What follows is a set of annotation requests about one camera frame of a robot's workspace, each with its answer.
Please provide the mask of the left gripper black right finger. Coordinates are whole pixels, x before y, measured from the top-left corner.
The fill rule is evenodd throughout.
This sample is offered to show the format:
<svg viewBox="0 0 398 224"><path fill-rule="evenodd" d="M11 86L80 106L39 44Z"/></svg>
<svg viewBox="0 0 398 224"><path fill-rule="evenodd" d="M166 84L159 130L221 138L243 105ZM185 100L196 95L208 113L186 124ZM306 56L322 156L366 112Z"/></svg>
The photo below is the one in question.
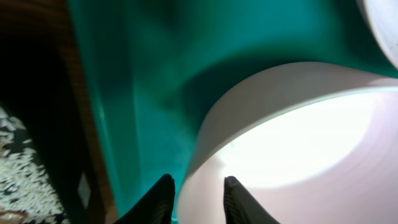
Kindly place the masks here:
<svg viewBox="0 0 398 224"><path fill-rule="evenodd" d="M224 178L226 224L279 224L235 176Z"/></svg>

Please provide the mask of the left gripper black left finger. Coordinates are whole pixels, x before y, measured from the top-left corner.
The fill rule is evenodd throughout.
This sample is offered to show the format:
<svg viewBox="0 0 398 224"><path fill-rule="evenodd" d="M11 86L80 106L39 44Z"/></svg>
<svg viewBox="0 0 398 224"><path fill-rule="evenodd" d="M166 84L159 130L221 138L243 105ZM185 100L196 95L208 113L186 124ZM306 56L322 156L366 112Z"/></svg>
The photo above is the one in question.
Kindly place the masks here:
<svg viewBox="0 0 398 224"><path fill-rule="evenodd" d="M175 181L164 174L139 201L114 224L171 224Z"/></svg>

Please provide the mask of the pink food bowl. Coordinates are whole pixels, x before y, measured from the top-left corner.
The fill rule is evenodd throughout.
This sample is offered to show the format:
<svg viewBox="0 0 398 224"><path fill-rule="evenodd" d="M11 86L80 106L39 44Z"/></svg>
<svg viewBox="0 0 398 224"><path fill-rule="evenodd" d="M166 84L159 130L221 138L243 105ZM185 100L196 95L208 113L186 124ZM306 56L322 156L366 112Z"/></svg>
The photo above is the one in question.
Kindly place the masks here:
<svg viewBox="0 0 398 224"><path fill-rule="evenodd" d="M397 222L397 80L288 63L209 110L178 194L180 223L224 223L224 179L279 223Z"/></svg>

